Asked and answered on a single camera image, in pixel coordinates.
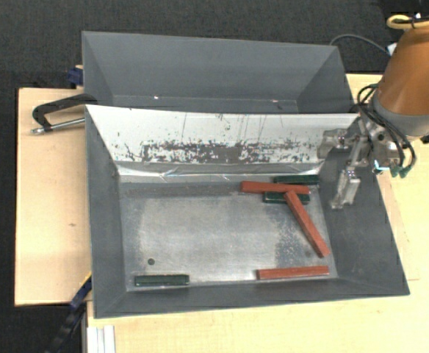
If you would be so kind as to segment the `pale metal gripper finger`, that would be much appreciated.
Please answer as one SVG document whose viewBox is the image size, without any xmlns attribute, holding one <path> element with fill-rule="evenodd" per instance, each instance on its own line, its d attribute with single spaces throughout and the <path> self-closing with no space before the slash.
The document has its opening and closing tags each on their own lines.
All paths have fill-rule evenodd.
<svg viewBox="0 0 429 353">
<path fill-rule="evenodd" d="M 358 188 L 360 179 L 354 170 L 343 170 L 339 175 L 335 196 L 330 201 L 332 209 L 342 209 L 345 205 L 352 205 Z"/>
<path fill-rule="evenodd" d="M 321 144 L 317 148 L 317 157 L 325 159 L 332 149 L 346 149 L 346 129 L 332 129 L 323 132 Z"/>
</svg>

